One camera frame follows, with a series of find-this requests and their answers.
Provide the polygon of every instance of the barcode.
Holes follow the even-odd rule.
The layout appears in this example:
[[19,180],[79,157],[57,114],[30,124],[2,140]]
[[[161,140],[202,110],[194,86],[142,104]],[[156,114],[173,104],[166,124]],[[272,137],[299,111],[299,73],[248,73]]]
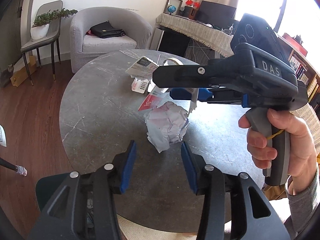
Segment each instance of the barcode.
[[147,82],[142,82],[139,89],[145,90],[147,84],[148,84]]

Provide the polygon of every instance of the bookshelf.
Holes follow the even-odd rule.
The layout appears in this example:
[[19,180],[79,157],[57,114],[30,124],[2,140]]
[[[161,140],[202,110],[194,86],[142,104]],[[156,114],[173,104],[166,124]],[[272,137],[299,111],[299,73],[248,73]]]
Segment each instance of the bookshelf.
[[308,101],[310,102],[315,95],[320,92],[320,73],[310,64],[306,57],[296,48],[292,46],[289,41],[278,35],[278,39],[288,60],[291,68],[295,70],[297,79],[306,84],[308,92]]

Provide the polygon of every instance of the gray sleeve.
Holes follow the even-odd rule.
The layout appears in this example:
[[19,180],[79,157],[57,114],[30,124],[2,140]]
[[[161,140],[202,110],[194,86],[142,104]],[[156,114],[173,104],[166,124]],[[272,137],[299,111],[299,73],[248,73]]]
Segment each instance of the gray sleeve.
[[308,223],[320,202],[319,168],[317,168],[316,176],[311,185],[297,195],[291,195],[288,192],[291,182],[292,177],[289,177],[285,184],[285,191],[289,199],[291,211],[290,221],[287,221],[285,226],[290,235],[292,233],[297,235]]

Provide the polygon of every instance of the crumpled paper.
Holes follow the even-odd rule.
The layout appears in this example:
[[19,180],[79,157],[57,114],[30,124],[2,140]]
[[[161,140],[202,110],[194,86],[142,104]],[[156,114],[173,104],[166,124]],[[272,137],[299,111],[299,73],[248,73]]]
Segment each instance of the crumpled paper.
[[170,144],[182,141],[189,124],[187,115],[185,109],[173,102],[155,107],[146,115],[148,140],[159,153],[168,150]]

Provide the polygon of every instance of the black bag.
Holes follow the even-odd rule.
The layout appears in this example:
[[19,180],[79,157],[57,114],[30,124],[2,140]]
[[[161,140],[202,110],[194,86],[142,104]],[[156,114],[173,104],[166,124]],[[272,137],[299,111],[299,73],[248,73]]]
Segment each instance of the black bag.
[[125,35],[125,32],[123,29],[116,29],[112,27],[109,21],[92,26],[90,28],[90,31],[94,35],[102,39],[111,38],[111,37],[122,37]]

